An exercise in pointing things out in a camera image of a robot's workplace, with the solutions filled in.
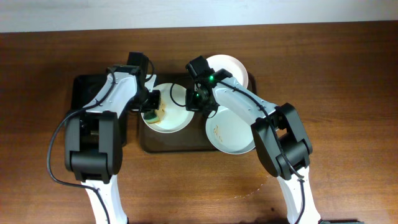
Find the green yellow sponge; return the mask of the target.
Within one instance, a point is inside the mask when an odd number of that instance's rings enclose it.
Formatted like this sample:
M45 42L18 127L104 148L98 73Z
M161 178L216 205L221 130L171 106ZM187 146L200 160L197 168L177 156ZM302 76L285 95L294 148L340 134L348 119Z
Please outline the green yellow sponge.
M157 115L155 110L145 112L143 115L143 119L148 124L153 124L153 123L157 123L160 121L160 118Z

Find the white plate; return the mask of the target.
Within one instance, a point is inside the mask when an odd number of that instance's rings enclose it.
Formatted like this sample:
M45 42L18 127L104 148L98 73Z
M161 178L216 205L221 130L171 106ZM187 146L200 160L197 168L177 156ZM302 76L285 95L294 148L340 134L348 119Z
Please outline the white plate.
M162 83L153 87L154 90L160 91L160 106L159 109L155 111L159 115L159 121L149 123L144 119L144 113L141 114L144 124L158 133L175 133L185 128L191 122L195 114L192 111L187 111L185 107L179 107L172 101L170 97L171 86L171 83Z

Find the cream plate top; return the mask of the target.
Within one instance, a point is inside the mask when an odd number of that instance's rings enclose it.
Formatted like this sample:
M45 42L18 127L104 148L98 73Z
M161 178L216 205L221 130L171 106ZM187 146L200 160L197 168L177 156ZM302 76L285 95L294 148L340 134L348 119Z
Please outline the cream plate top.
M238 59L230 55L213 55L206 60L214 71L217 72L223 68L231 73L243 87L248 87L248 72Z

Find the pale blue plate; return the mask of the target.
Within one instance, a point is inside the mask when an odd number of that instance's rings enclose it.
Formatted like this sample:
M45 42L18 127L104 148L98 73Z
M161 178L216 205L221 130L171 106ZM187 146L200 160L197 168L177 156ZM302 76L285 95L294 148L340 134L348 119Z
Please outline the pale blue plate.
M210 114L205 131L211 144L221 152L245 154L255 148L250 125L224 106Z

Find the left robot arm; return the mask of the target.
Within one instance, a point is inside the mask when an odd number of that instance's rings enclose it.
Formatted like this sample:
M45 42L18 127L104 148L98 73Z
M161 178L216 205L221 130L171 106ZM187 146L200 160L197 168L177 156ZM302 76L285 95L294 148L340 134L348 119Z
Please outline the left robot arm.
M104 75L79 75L65 122L65 167L86 189L97 223L128 223L118 190L118 173L127 138L127 114L148 112L155 120L160 92L150 60L130 52L125 65Z

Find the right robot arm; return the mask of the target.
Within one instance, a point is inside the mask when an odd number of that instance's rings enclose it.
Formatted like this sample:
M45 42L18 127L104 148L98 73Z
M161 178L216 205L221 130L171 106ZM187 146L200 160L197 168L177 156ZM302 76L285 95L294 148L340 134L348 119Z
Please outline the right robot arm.
M259 161L282 190L289 223L321 223L309 181L312 144L297 110L289 103L278 106L243 87L225 69L212 69L199 56L185 68L194 87L187 90L186 109L231 110L251 128Z

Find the brown plastic serving tray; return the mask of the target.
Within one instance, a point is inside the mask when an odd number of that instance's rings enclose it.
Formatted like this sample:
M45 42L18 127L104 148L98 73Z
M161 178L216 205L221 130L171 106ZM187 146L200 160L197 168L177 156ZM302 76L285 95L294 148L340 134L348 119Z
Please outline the brown plastic serving tray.
M255 77L251 73L248 73L248 77L248 90L257 94ZM192 79L187 73L163 73L157 76L155 85L162 83L176 83L176 85L179 84L185 88L190 88ZM158 133L148 127L140 114L138 115L137 123L137 139L140 147L145 152L160 154L217 151L206 136L206 118L202 113L195 112L192 120L185 128L168 134Z

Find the small black tray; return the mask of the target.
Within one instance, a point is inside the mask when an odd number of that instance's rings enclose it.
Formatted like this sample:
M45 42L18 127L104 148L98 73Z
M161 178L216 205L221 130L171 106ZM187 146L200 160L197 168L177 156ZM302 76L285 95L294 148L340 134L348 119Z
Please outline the small black tray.
M105 75L79 75L73 81L72 102L66 115L79 110L88 104L102 89L106 82ZM85 114L79 116L80 139L85 144L95 144L98 142L98 135L92 134L92 131L98 130L98 122L87 118ZM123 109L119 117L119 132L121 137L121 145L127 144L127 110Z

